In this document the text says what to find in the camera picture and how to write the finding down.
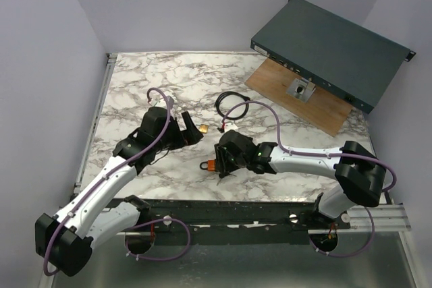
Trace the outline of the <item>brass padlock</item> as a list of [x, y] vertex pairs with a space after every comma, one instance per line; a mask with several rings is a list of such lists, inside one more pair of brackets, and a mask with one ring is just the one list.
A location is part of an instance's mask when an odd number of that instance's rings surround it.
[[206, 124], [201, 124], [199, 126], [199, 131], [203, 134], [206, 134], [208, 132], [209, 126]]

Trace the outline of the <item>orange padlock with keys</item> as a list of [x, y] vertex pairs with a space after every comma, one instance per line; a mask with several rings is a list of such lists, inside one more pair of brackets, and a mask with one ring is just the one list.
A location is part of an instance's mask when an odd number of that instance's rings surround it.
[[218, 171], [217, 160], [216, 159], [211, 159], [211, 160], [203, 161], [203, 162], [200, 163], [199, 167], [200, 167], [201, 170], [205, 170], [205, 171], [209, 171], [209, 172], [216, 172], [216, 171]]

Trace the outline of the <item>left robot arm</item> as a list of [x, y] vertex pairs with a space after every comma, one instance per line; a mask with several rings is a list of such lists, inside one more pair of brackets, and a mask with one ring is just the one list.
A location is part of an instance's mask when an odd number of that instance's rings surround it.
[[102, 171], [70, 203], [54, 216], [42, 214], [35, 223], [36, 253], [43, 257], [43, 270], [72, 277], [90, 260], [93, 251], [124, 229], [141, 231], [149, 225], [147, 205], [131, 196], [110, 212], [108, 203], [140, 172], [150, 165], [160, 151], [172, 151], [199, 143], [203, 134], [188, 112], [182, 113], [186, 128], [181, 130], [176, 118], [163, 107], [151, 107], [140, 127], [117, 143]]

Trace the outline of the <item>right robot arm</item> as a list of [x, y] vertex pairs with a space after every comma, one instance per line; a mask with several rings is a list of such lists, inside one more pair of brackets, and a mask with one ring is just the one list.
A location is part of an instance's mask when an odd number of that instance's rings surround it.
[[215, 171], [221, 178], [238, 169], [256, 174], [305, 173], [326, 177], [336, 186], [318, 195], [311, 210], [314, 226], [324, 229], [353, 206], [379, 205], [385, 167], [358, 142], [325, 149], [286, 148], [276, 142], [255, 144], [230, 130], [215, 145]]

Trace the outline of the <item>orange padlock key bunch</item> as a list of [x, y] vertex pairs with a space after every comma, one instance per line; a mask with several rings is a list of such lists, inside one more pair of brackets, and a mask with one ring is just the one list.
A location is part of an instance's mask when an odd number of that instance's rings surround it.
[[227, 174], [223, 174], [223, 175], [219, 174], [219, 180], [217, 182], [217, 185], [220, 185], [223, 180], [232, 179], [234, 177], [237, 177], [237, 175], [235, 175], [233, 173], [227, 173]]

